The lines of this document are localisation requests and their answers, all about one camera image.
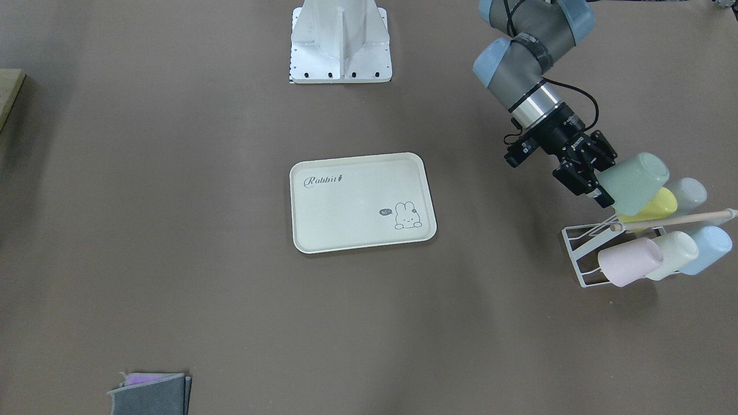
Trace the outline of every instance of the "metal bracket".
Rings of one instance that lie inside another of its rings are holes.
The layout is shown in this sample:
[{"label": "metal bracket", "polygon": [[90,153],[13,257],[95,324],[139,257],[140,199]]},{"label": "metal bracket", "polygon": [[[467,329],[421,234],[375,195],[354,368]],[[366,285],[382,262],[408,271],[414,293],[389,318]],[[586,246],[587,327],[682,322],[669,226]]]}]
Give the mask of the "metal bracket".
[{"label": "metal bracket", "polygon": [[306,0],[292,13],[292,83],[392,79],[387,11],[374,0]]}]

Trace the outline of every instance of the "wooden stick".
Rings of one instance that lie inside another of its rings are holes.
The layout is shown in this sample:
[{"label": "wooden stick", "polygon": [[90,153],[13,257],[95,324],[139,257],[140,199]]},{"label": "wooden stick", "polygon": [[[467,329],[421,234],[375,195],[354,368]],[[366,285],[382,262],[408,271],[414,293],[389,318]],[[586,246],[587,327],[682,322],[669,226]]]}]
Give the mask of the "wooden stick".
[{"label": "wooden stick", "polygon": [[696,215],[678,216],[676,218],[653,219],[650,221],[637,221],[630,223],[618,222],[610,225],[610,230],[613,232],[621,232],[623,230],[646,229],[648,227],[668,226],[671,224],[716,221],[721,219],[729,221],[734,217],[736,217],[736,211],[734,209],[725,209],[720,212],[698,213]]}]

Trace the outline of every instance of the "rabbit cartoon drawing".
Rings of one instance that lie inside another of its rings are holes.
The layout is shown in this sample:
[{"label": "rabbit cartoon drawing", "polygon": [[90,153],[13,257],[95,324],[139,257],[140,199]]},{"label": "rabbit cartoon drawing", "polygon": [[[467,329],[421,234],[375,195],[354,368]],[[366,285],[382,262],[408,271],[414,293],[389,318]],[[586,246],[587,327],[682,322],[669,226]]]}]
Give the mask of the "rabbit cartoon drawing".
[{"label": "rabbit cartoon drawing", "polygon": [[395,229],[412,229],[423,226],[420,223],[420,215],[412,202],[398,203],[395,206],[395,212],[397,213]]}]

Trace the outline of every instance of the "yellow cup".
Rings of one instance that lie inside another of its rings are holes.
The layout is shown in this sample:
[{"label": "yellow cup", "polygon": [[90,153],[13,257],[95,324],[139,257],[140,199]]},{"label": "yellow cup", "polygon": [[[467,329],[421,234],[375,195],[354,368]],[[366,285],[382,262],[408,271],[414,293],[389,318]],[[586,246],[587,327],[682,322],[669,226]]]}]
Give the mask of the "yellow cup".
[{"label": "yellow cup", "polygon": [[667,188],[661,188],[656,192],[656,196],[637,215],[627,216],[618,213],[618,219],[623,223],[663,219],[674,214],[678,207],[677,198],[672,191]]}]

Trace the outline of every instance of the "white tray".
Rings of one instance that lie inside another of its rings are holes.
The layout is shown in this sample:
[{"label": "white tray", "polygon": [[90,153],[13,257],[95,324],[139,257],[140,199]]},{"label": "white tray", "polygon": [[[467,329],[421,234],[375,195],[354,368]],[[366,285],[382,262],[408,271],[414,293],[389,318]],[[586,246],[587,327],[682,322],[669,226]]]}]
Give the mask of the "white tray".
[{"label": "white tray", "polygon": [[413,153],[300,162],[289,172],[292,237],[303,253],[427,241],[436,223]]}]

